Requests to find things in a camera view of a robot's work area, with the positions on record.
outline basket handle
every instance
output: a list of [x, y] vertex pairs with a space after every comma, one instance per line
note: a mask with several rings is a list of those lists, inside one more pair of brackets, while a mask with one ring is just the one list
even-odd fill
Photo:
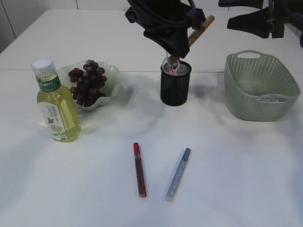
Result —
[[288, 101], [288, 97], [284, 95], [263, 95], [263, 96], [257, 96], [255, 97], [256, 101], [259, 103], [286, 103]]
[[235, 53], [234, 55], [236, 55], [237, 58], [239, 58], [239, 55], [242, 54], [242, 53], [255, 53], [255, 54], [260, 55], [260, 57], [258, 57], [258, 58], [261, 58], [261, 57], [264, 55], [264, 54], [261, 53], [261, 52], [253, 51], [253, 50], [241, 51], [241, 52]]

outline red marker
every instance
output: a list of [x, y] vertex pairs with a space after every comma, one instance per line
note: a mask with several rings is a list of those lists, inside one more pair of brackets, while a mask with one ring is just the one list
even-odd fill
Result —
[[146, 189], [145, 189], [145, 182], [143, 176], [143, 167], [141, 161], [141, 154], [140, 148], [138, 143], [134, 143], [134, 160], [136, 164], [136, 173], [137, 173], [137, 182], [138, 182], [138, 190], [139, 190], [139, 197], [146, 197]]

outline pen holder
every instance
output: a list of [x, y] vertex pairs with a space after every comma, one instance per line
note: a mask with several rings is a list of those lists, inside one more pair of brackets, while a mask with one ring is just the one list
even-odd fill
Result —
[[168, 64], [161, 67], [161, 101], [170, 106], [182, 105], [187, 100], [191, 66], [180, 61], [177, 75], [173, 76], [167, 72], [169, 72]]

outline white tabletop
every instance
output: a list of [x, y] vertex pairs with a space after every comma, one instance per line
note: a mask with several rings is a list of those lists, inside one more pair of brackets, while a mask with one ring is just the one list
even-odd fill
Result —
[[[0, 54], [0, 69], [30, 69], [40, 57], [56, 67], [93, 59], [123, 71], [160, 71], [164, 50], [143, 36], [119, 10], [49, 10]], [[303, 73], [303, 49], [287, 27], [284, 39], [262, 39], [228, 30], [228, 19], [249, 11], [205, 11], [215, 21], [192, 46], [187, 61], [194, 72], [220, 72], [228, 54], [256, 50], [276, 56], [291, 72]]]
[[[0, 226], [277, 227], [303, 225], [303, 97], [277, 122], [235, 118], [222, 73], [192, 73], [169, 107], [157, 72], [128, 72], [108, 106], [80, 111], [73, 143], [51, 139], [29, 70], [0, 70]], [[294, 74], [303, 87], [303, 74]], [[143, 156], [140, 200], [133, 142]], [[172, 204], [164, 200], [185, 148]]]

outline gray plastic basket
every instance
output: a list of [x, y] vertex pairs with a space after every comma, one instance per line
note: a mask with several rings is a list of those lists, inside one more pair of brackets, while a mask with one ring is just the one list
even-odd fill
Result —
[[[260, 57], [239, 58], [241, 53], [256, 53]], [[301, 93], [282, 62], [257, 51], [242, 51], [227, 56], [224, 85], [230, 112], [248, 121], [278, 120]]]

